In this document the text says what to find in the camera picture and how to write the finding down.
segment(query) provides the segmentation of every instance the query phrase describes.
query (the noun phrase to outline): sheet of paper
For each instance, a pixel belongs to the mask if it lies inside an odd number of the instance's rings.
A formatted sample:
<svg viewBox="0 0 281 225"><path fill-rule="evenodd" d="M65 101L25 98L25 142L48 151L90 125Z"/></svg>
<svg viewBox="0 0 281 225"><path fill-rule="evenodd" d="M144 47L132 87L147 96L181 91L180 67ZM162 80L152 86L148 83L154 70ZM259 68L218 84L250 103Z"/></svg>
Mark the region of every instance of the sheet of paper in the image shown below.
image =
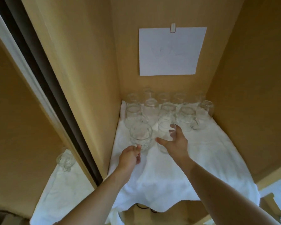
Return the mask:
<svg viewBox="0 0 281 225"><path fill-rule="evenodd" d="M140 75L195 74L206 27L140 28Z"/></svg>

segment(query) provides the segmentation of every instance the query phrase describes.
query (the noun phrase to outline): person's right hand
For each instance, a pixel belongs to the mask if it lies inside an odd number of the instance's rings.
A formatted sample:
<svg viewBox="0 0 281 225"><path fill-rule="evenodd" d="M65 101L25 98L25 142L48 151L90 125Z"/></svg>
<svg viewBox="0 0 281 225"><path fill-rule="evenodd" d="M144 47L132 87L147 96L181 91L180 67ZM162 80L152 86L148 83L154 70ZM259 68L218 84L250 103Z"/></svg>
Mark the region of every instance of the person's right hand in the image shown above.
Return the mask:
<svg viewBox="0 0 281 225"><path fill-rule="evenodd" d="M169 155L179 165L183 159L189 158L187 152L187 139L185 138L180 126L171 124L171 127L176 129L176 131L169 130L171 137L173 138L172 141L168 141L159 137L157 137L155 140L157 143L163 145L167 149Z"/></svg>

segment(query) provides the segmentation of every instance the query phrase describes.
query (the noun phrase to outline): white cloth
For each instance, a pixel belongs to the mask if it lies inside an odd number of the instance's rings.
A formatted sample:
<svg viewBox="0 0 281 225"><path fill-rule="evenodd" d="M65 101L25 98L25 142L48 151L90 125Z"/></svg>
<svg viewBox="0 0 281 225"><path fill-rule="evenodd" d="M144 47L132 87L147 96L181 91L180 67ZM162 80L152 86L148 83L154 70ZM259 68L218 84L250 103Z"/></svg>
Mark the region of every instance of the white cloth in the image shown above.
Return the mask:
<svg viewBox="0 0 281 225"><path fill-rule="evenodd" d="M93 186L77 162L70 172L64 172L57 165L34 209L30 224L52 225L60 221L93 191Z"/></svg>
<svg viewBox="0 0 281 225"><path fill-rule="evenodd" d="M109 174L119 163L123 149L130 145L129 130L123 117L125 102L121 105L121 117L116 130ZM153 138L157 136L158 125L153 126ZM259 204L260 194L242 157L229 137L212 121L207 128L185 133L188 139L190 157L207 171L234 187L245 197ZM122 212L133 204L144 204L155 211L165 212L181 200L200 200L185 174L169 155L158 150L153 140L148 154L141 155L141 163L135 167L129 182L120 190L112 207ZM112 225L123 224L109 216Z"/></svg>

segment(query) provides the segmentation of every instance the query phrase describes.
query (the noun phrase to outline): brown wall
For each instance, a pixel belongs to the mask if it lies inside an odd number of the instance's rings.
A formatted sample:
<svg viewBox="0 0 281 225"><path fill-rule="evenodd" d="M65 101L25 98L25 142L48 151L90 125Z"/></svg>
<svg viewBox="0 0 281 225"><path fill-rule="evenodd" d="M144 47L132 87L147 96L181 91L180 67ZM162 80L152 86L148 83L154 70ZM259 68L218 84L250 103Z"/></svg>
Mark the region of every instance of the brown wall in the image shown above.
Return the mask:
<svg viewBox="0 0 281 225"><path fill-rule="evenodd" d="M207 98L255 181L281 166L281 0L246 0Z"/></svg>
<svg viewBox="0 0 281 225"><path fill-rule="evenodd" d="M0 207L31 217L62 142L0 41Z"/></svg>
<svg viewBox="0 0 281 225"><path fill-rule="evenodd" d="M110 1L22 1L106 177L121 103Z"/></svg>
<svg viewBox="0 0 281 225"><path fill-rule="evenodd" d="M111 0L122 98L156 91L206 92L244 0ZM139 76L138 29L207 27L195 75Z"/></svg>

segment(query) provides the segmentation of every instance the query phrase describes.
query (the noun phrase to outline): black strip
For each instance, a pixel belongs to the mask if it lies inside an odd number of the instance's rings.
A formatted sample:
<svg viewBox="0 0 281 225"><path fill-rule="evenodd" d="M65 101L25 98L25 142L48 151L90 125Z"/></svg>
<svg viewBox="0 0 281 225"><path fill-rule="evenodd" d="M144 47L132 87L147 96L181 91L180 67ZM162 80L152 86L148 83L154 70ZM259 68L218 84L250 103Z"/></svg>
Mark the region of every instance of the black strip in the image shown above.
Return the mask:
<svg viewBox="0 0 281 225"><path fill-rule="evenodd" d="M0 15L94 182L103 181L21 0L0 0Z"/></svg>

